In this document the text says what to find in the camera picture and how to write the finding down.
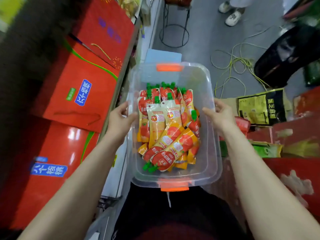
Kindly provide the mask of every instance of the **blue label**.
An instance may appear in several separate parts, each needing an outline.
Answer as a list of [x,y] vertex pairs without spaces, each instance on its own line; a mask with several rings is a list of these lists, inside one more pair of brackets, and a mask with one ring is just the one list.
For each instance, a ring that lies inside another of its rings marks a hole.
[[48,161],[47,157],[43,157],[43,156],[37,156],[34,158],[37,162],[42,162],[42,163],[46,163]]
[[36,162],[33,165],[30,174],[51,176],[51,177],[63,177],[67,170],[68,170],[68,167],[64,165],[55,165],[55,164]]
[[84,106],[84,104],[86,103],[86,100],[88,98],[88,95],[89,95],[89,92],[91,89],[91,85],[92,84],[88,80],[83,79],[81,87],[78,92],[78,95],[74,101],[76,104],[78,104],[80,106]]

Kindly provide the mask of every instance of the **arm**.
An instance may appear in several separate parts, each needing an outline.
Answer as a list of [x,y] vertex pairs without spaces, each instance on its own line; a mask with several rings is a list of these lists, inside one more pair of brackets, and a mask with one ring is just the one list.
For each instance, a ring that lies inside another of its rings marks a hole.
[[127,118],[122,117],[127,106],[125,102],[110,113],[108,130],[101,142],[42,208],[18,240],[85,237],[115,153],[137,117],[135,113]]
[[203,108],[226,140],[242,207],[254,238],[320,239],[320,226],[257,155],[237,127],[231,108],[215,99]]

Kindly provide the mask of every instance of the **red basket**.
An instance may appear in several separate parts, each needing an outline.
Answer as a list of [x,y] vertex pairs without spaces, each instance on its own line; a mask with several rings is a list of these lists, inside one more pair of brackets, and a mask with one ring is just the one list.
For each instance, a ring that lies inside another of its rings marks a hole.
[[192,0],[165,0],[168,4],[177,5],[180,7],[189,7]]

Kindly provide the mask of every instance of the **green stripe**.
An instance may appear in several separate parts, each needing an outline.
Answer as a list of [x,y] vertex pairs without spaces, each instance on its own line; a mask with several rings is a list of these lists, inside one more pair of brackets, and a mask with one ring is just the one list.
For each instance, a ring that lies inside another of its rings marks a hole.
[[85,155],[85,152],[86,152],[86,149],[88,147],[88,144],[89,144],[89,142],[90,142],[90,140],[91,140],[91,138],[93,136],[94,136],[94,132],[93,131],[89,131],[89,134],[88,134],[87,139],[86,139],[85,144],[84,144],[84,148],[83,148],[80,164],[82,163],[83,156]]
[[111,76],[113,76],[113,78],[114,78],[116,81],[118,80],[118,77],[117,77],[116,75],[114,75],[114,73],[110,72],[108,69],[106,69],[106,68],[104,68],[104,67],[102,67],[102,66],[99,66],[99,65],[97,65],[97,64],[94,64],[94,63],[86,60],[86,59],[83,58],[82,56],[80,56],[80,55],[70,46],[70,44],[68,43],[68,41],[67,41],[66,39],[64,40],[63,44],[64,44],[64,47],[65,47],[70,53],[74,54],[75,56],[77,56],[77,57],[80,58],[81,60],[84,60],[84,61],[86,61],[86,62],[88,62],[88,63],[90,63],[90,64],[92,64],[92,65],[94,65],[94,66],[96,66],[96,67],[98,67],[98,68],[101,68],[102,70],[108,72]]

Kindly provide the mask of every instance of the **clear plastic storage box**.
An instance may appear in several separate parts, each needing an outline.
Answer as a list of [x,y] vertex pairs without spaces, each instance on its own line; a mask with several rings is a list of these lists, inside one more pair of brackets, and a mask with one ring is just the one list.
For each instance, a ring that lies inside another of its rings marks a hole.
[[208,69],[201,64],[188,62],[136,65],[130,73],[129,113],[138,112],[139,91],[145,90],[147,83],[155,85],[161,82],[175,82],[178,87],[193,90],[194,105],[200,112],[201,121],[201,145],[196,155],[196,164],[188,164],[187,169],[174,167],[171,172],[144,171],[142,168],[146,162],[137,152],[142,143],[137,142],[139,120],[136,120],[131,126],[132,133],[129,133],[127,144],[127,170],[133,174],[132,182],[141,187],[170,189],[217,181],[222,173],[219,139],[210,118],[202,112],[203,107],[214,109],[214,94]]

